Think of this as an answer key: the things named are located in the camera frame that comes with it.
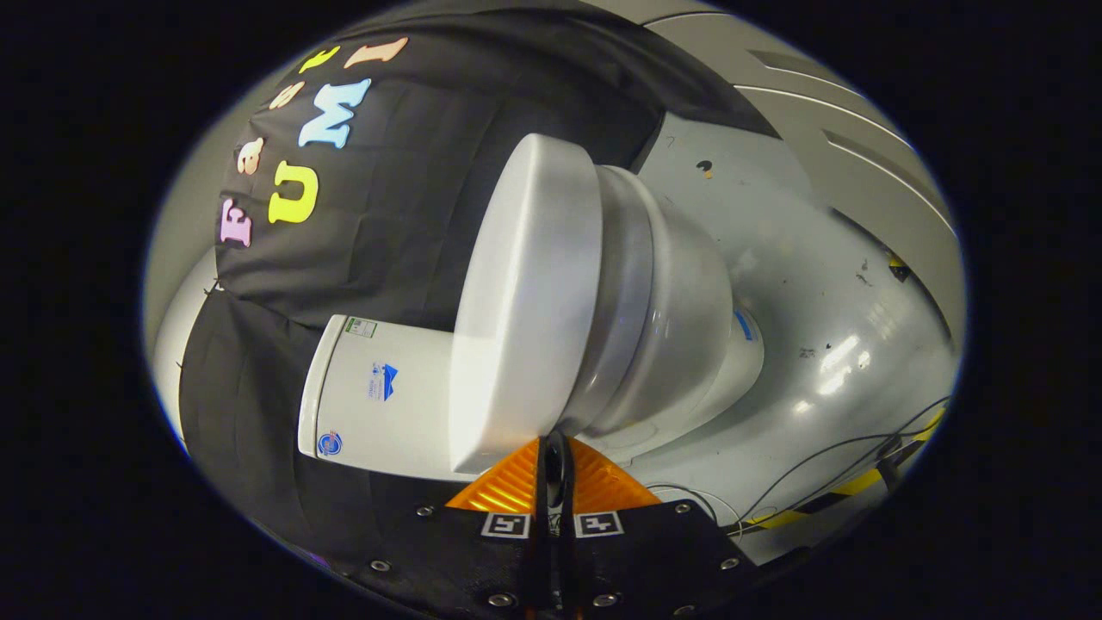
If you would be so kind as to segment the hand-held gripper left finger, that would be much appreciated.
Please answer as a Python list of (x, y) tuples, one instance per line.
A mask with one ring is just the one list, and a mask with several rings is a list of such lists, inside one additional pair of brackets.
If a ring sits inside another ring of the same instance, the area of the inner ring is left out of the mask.
[(547, 452), (527, 440), (451, 497), (389, 497), (378, 541), (343, 577), (418, 619), (551, 614)]

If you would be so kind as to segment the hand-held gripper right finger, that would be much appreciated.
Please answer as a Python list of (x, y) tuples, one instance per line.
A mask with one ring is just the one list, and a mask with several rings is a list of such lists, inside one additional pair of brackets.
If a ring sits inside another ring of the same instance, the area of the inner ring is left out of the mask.
[(661, 501), (606, 456), (555, 433), (558, 558), (571, 619), (701, 619), (763, 569), (695, 499)]

